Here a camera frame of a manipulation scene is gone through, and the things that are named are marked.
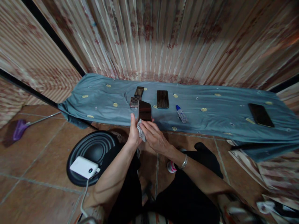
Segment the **black pole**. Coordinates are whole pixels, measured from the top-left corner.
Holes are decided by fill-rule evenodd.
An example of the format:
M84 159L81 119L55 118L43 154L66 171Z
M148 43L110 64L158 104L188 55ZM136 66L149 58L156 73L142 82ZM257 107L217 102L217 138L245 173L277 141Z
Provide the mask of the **black pole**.
M52 38L52 40L55 42L55 44L59 47L59 49L62 51L62 53L66 56L66 58L69 60L69 62L75 67L75 69L78 71L78 73L83 77L85 75L84 70L81 68L79 63L76 61L76 59L73 57L73 55L70 53L68 48L65 46L65 44L62 42L62 40L59 38L57 33L53 30L47 19L44 17L42 12L38 9L38 7L35 5L35 3L32 0L22 0L24 5L29 9L29 11L32 13L32 15L36 18L36 20L40 23L40 25L44 28L44 30L48 33L48 35Z
M50 106L56 108L57 110L60 110L57 106L57 103L55 103L53 100L50 100L48 97L42 95L40 92L36 91L35 89L31 88L30 86L26 85L22 81L18 80L17 78L13 77L12 75L8 74L6 71L0 69L0 77L6 80L7 82L10 82L11 84L14 84L15 86L19 87L20 89L30 93L31 95L35 96L36 98L44 101L45 103L49 104ZM92 126L90 123L88 123L86 120L73 117L79 122L88 125L92 129L98 131L98 129L94 126Z
M270 92L273 92L273 93L278 93L294 84L296 84L297 82L299 82L299 74L295 75L294 77L284 81L283 83L275 86L274 88L270 89L269 91Z

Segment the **leg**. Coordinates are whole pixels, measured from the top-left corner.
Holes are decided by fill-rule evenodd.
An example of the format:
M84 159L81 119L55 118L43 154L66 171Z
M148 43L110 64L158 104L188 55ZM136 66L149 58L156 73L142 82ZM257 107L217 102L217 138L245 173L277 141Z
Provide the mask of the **leg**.
M123 146L124 144L116 145L105 154L99 176L103 174ZM128 223L141 212L141 185L137 175L139 167L140 161L135 154L128 169L124 184L108 217L108 223Z
M223 178L216 156L203 143L194 151L183 152ZM212 201L178 169L173 182L161 192L149 210L154 210L177 223L219 223L220 214Z

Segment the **charging cable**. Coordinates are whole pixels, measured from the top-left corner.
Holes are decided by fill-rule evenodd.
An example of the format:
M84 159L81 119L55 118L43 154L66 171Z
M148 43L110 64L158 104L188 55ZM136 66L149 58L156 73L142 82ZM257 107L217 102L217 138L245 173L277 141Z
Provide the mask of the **charging cable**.
M87 194L87 190L88 190L88 182L89 182L89 180L90 180L91 178L93 178L93 177L94 177L95 175L97 175L99 172L100 172L100 168L97 168L96 173L95 173L92 177L90 177L89 179L87 179L87 182L86 182L86 190L85 190L85 193L84 193L84 195L83 195L83 199L82 199L81 207L80 207L81 212L82 212L82 214L83 214L85 217L88 217L88 214L87 214L86 211L83 209L83 203L84 203L84 199L85 199L85 196L86 196L86 194Z

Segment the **subwoofer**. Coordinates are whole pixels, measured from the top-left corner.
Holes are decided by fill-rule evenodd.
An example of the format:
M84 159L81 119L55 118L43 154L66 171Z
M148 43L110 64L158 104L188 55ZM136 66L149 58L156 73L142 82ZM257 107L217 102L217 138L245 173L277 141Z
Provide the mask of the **subwoofer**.
M82 156L95 162L101 168L104 155L115 145L119 144L117 137L108 131L95 131L82 138L73 148L66 165L66 172L69 180L77 186L85 187L87 179L71 171L69 168L78 156ZM94 185L99 176L89 180L88 185Z

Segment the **bangle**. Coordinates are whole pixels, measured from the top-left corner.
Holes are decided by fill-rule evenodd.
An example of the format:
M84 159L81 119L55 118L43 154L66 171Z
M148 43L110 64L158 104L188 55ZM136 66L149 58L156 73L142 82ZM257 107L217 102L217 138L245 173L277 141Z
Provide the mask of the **bangle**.
M186 156L185 156L185 160L184 160L182 166L180 167L180 170L182 170L182 169L185 168L185 166L187 165L187 162L188 162L188 156L186 155Z

